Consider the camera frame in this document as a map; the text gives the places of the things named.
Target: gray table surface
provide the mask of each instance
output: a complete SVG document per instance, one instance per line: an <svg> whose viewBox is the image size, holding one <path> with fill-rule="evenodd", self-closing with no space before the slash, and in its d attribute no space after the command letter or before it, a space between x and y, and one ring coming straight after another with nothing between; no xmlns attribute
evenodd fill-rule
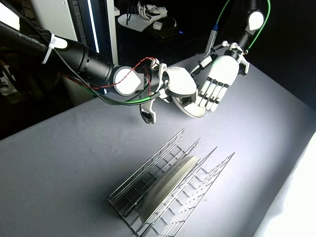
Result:
<svg viewBox="0 0 316 237"><path fill-rule="evenodd" d="M0 141L0 236L133 236L107 197L183 127L181 147L202 138L193 155L236 154L179 236L252 236L316 129L315 112L254 66L215 113L154 110L147 125L138 107L94 99Z"/></svg>

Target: cable connector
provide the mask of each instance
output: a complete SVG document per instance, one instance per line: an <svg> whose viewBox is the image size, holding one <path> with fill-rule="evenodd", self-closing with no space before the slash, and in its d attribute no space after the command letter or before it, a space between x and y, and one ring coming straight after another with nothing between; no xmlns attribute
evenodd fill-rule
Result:
<svg viewBox="0 0 316 237"><path fill-rule="evenodd" d="M45 64L48 61L48 58L51 54L51 51L55 48L57 38L55 37L55 34L51 33L50 43L48 45L47 53L44 57L44 60L42 61L43 64Z"/></svg>

